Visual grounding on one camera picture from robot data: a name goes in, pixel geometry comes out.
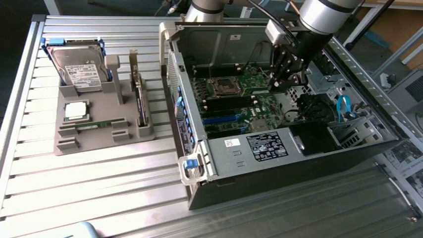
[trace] hard drive label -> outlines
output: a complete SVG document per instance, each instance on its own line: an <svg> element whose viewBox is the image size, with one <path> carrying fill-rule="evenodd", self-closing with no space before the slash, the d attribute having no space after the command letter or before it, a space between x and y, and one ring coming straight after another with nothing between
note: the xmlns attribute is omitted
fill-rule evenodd
<svg viewBox="0 0 423 238"><path fill-rule="evenodd" d="M94 64L68 65L65 68L74 88L100 86L100 77Z"/></svg>
<svg viewBox="0 0 423 238"><path fill-rule="evenodd" d="M256 161L264 161L286 156L277 132L246 136L248 144Z"/></svg>

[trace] warning label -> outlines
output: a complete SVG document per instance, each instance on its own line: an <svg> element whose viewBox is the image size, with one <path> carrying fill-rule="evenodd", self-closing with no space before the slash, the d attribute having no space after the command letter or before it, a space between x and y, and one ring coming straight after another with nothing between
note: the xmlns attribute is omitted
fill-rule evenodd
<svg viewBox="0 0 423 238"><path fill-rule="evenodd" d="M256 161L270 160L288 155L277 132L246 136L246 140Z"/></svg>
<svg viewBox="0 0 423 238"><path fill-rule="evenodd" d="M65 66L74 88L100 86L100 77L94 64Z"/></svg>

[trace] metal table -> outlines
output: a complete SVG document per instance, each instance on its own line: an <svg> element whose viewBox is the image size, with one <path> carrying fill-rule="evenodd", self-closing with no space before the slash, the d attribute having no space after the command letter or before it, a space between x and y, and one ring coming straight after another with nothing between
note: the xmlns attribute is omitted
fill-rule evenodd
<svg viewBox="0 0 423 238"><path fill-rule="evenodd" d="M6 234L1 237L61 237L80 221L89 221L102 237L423 235L423 223L409 222L401 196L371 161L333 176L188 211L157 54L157 25L177 19L33 20L0 133L0 233ZM120 57L122 79L129 79L129 49L138 51L156 140L52 154L58 76L38 48L41 37L101 37L106 54Z"/></svg>

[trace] motherboard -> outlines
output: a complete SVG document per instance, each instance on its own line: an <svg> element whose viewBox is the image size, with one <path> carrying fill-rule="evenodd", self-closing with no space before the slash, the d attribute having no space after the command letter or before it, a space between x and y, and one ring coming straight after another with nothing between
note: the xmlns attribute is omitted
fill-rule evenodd
<svg viewBox="0 0 423 238"><path fill-rule="evenodd" d="M260 132L278 126L281 104L273 93L268 92L268 82L265 73L252 66L238 76L190 80L209 139Z"/></svg>

